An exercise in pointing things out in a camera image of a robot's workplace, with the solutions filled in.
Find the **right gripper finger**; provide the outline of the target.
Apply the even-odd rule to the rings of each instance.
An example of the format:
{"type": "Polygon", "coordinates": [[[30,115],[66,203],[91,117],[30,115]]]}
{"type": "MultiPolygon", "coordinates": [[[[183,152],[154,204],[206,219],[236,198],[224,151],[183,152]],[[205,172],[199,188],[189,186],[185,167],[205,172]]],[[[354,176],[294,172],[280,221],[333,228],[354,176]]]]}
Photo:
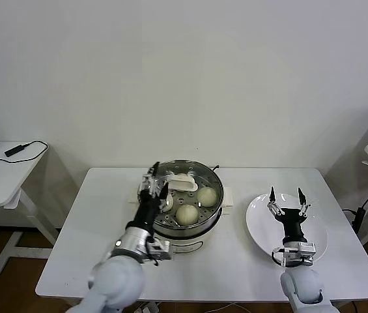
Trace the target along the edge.
{"type": "Polygon", "coordinates": [[[305,194],[302,192],[302,189],[298,187],[298,199],[300,202],[300,216],[303,216],[304,218],[307,217],[307,210],[310,208],[310,204],[307,203],[307,199],[305,194]]]}
{"type": "Polygon", "coordinates": [[[273,216],[281,216],[285,214],[285,212],[282,210],[282,208],[280,208],[280,206],[276,202],[276,194],[273,186],[271,187],[267,207],[273,216]]]}

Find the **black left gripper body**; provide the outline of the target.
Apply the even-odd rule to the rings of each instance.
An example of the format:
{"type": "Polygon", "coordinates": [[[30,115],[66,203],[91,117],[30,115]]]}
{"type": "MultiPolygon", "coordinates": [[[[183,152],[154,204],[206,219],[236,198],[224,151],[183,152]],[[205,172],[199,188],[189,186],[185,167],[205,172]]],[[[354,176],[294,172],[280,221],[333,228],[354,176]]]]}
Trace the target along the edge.
{"type": "Polygon", "coordinates": [[[154,221],[160,212],[160,199],[153,197],[149,191],[141,191],[139,194],[139,207],[132,221],[127,223],[126,228],[135,227],[154,233],[154,221]]]}

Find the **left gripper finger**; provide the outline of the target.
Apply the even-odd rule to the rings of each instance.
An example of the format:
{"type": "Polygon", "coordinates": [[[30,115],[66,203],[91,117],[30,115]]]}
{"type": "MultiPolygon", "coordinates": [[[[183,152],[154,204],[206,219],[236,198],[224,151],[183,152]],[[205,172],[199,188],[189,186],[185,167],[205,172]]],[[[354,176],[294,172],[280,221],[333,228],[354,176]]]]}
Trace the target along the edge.
{"type": "Polygon", "coordinates": [[[169,210],[169,183],[166,182],[159,193],[159,209],[161,211],[168,211],[169,210]]]}
{"type": "Polygon", "coordinates": [[[153,198],[158,193],[158,185],[156,184],[156,175],[160,163],[156,162],[151,166],[147,173],[143,175],[143,180],[140,184],[140,192],[147,192],[153,198]]]}

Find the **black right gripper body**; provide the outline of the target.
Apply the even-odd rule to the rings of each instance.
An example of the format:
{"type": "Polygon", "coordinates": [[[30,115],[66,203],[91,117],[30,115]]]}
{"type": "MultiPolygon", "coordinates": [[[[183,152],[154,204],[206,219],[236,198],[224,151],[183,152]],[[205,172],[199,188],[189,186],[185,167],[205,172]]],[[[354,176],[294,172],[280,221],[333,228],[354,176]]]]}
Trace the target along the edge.
{"type": "Polygon", "coordinates": [[[284,238],[283,243],[290,242],[303,242],[306,243],[307,239],[304,237],[304,233],[301,228],[307,217],[301,214],[301,210],[296,208],[285,208],[282,209],[283,214],[277,215],[276,220],[283,225],[284,238]]]}

